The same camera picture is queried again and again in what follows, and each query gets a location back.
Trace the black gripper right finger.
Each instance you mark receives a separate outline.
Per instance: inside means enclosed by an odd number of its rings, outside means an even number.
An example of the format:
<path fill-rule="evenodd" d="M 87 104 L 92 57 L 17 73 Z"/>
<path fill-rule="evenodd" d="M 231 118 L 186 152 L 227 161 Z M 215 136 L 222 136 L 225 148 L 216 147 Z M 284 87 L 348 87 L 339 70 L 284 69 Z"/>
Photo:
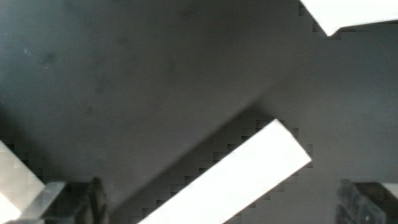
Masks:
<path fill-rule="evenodd" d="M 398 183 L 341 180 L 335 224 L 398 224 Z"/>

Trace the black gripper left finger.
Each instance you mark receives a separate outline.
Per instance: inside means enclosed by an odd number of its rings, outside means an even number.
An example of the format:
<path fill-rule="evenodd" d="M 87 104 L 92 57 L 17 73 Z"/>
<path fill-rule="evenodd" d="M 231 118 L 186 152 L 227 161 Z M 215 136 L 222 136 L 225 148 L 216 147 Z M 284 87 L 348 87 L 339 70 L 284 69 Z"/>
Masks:
<path fill-rule="evenodd" d="M 49 182 L 23 211 L 28 224 L 110 224 L 101 180 Z"/>

